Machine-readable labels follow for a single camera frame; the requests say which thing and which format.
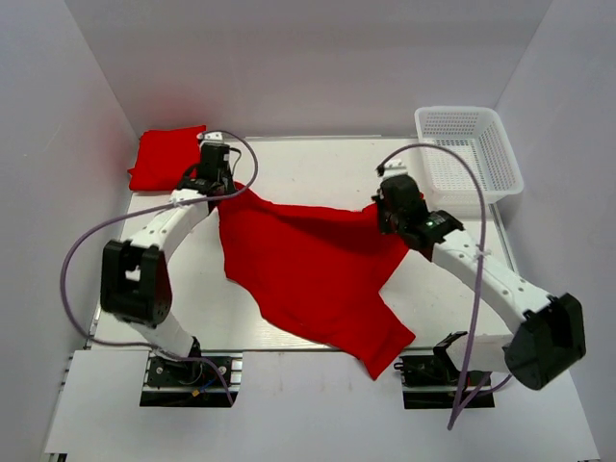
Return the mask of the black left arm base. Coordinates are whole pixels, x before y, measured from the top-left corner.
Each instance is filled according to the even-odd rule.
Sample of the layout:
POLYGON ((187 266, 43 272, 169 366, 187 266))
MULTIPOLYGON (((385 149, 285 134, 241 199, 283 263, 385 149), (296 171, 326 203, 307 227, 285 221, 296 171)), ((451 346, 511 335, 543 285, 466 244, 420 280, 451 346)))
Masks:
POLYGON ((214 353, 208 359, 216 366, 199 362, 178 363, 151 354, 141 389, 140 407, 231 408, 219 375, 232 400, 240 391, 243 357, 240 353, 214 353))

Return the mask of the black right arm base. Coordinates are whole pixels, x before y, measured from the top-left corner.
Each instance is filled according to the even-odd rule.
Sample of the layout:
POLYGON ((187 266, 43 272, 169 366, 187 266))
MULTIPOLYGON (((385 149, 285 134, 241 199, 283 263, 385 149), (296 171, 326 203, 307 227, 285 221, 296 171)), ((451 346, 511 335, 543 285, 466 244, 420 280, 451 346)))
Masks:
POLYGON ((459 372, 433 355, 403 355, 394 363, 405 410, 451 410, 459 372))

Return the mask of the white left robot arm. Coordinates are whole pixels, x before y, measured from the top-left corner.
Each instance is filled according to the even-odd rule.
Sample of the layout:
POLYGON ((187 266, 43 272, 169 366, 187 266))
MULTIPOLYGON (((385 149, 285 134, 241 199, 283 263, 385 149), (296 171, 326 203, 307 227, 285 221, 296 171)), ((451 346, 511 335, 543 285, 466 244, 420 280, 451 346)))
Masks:
POLYGON ((198 142, 199 162, 188 167, 169 197, 172 207, 156 214, 125 241, 109 241, 102 254, 100 305, 130 325, 170 362, 181 383, 203 373, 198 340, 171 314, 167 263, 197 224, 211 215, 218 198, 236 191, 229 165, 231 147, 220 137, 198 142))

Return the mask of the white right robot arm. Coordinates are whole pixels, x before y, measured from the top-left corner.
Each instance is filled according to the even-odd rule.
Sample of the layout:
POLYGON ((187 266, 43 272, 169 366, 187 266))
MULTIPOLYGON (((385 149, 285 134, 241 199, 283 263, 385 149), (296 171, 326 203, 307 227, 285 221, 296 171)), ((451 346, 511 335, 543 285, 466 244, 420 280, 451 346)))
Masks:
POLYGON ((436 375, 448 384, 469 371, 509 373, 540 390, 586 354, 580 302, 555 296, 525 281, 487 253, 463 224, 445 211, 430 211, 414 179, 386 175, 373 198, 381 231, 472 290, 504 322, 505 335, 456 332, 433 348, 436 375))

